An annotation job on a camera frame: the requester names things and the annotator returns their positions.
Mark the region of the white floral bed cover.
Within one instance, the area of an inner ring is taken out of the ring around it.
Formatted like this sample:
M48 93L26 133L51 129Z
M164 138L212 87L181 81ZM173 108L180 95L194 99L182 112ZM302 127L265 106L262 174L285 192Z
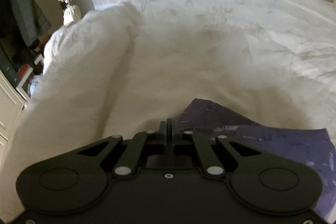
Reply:
M59 28L1 165L1 219L25 167L112 134L131 138L195 98L335 141L335 4L138 0Z

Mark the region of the white dresser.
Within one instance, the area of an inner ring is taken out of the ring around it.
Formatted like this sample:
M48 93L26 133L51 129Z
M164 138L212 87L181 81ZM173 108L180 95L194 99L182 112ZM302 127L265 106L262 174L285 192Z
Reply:
M1 169L10 149L15 130L25 113L26 101L1 72L0 80Z

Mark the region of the grey hanging coat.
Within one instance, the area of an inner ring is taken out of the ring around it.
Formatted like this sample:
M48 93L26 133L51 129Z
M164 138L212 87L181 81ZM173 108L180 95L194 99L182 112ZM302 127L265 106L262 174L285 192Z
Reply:
M35 0L9 0L23 41L33 49L52 24Z

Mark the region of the purple patterned hooded jacket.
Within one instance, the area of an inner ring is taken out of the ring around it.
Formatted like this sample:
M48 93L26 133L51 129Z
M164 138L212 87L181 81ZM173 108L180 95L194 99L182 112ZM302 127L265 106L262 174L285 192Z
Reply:
M326 129L295 130L266 127L213 101L195 98L178 118L181 130L209 139L227 135L246 145L307 165L323 184L314 211L328 220L335 208L335 146Z

